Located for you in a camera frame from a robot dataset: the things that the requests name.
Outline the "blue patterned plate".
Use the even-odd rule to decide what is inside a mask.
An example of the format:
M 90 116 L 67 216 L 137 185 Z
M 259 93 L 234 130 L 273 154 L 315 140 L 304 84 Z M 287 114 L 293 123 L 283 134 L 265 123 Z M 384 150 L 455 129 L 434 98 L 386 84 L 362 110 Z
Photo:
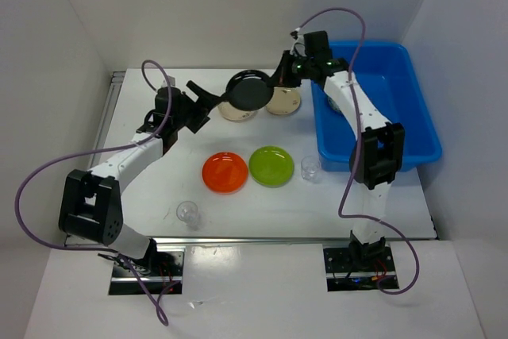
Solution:
M 333 101 L 333 99 L 331 97 L 327 97 L 327 102 L 329 104 L 329 107 L 335 111 L 336 113 L 338 114 L 341 114 L 341 109 L 340 107 Z

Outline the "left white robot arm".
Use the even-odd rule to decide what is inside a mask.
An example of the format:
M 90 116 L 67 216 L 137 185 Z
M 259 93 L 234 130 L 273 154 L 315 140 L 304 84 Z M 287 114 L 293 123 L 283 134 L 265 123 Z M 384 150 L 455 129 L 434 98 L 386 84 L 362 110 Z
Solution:
M 133 143 L 87 171 L 71 171 L 64 184 L 60 230 L 122 254 L 141 275 L 152 274 L 170 259 L 158 250 L 154 239 L 126 225 L 121 195 L 141 172 L 169 151 L 181 129 L 198 132 L 209 121 L 211 110 L 225 101 L 225 96 L 211 94 L 192 81 L 187 88 L 197 99 L 176 87 L 160 88 L 155 106 L 145 115 Z

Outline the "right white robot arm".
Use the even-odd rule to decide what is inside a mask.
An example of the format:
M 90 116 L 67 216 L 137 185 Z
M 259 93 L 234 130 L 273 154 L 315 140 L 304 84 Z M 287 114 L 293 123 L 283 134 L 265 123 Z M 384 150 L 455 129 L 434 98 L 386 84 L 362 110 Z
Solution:
M 379 229 L 386 215 L 387 196 L 402 166 L 405 130 L 391 122 L 373 104 L 353 71 L 353 62 L 335 59 L 324 31 L 291 32 L 293 44 L 272 76 L 275 85 L 296 87 L 308 79 L 333 100 L 354 133 L 356 143 L 349 160 L 346 187 L 360 185 L 360 208 L 348 244 L 352 268 L 364 271 L 380 260 L 386 239 Z

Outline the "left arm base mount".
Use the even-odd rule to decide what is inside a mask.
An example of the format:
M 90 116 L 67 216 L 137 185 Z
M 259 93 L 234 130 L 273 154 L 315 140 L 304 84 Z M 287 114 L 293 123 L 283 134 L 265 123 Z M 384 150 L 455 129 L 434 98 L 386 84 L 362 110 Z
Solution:
M 116 260 L 114 256 L 101 254 L 104 260 L 112 263 L 109 295 L 142 295 L 144 292 L 134 274 L 128 267 Z M 154 270 L 143 269 L 133 264 L 141 281 L 151 292 L 158 295 L 164 289 L 167 295 L 181 295 L 183 291 L 183 265 L 185 258 L 184 247 L 173 247 L 167 251 L 168 260 L 155 267 Z

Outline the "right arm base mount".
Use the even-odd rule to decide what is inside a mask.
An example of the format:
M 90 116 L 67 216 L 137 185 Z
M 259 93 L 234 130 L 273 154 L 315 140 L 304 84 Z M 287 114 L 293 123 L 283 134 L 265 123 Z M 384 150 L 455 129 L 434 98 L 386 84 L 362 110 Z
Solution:
M 358 268 L 353 264 L 349 250 L 345 247 L 323 248 L 326 284 L 328 292 L 398 289 L 398 279 L 392 252 L 385 248 L 380 258 Z

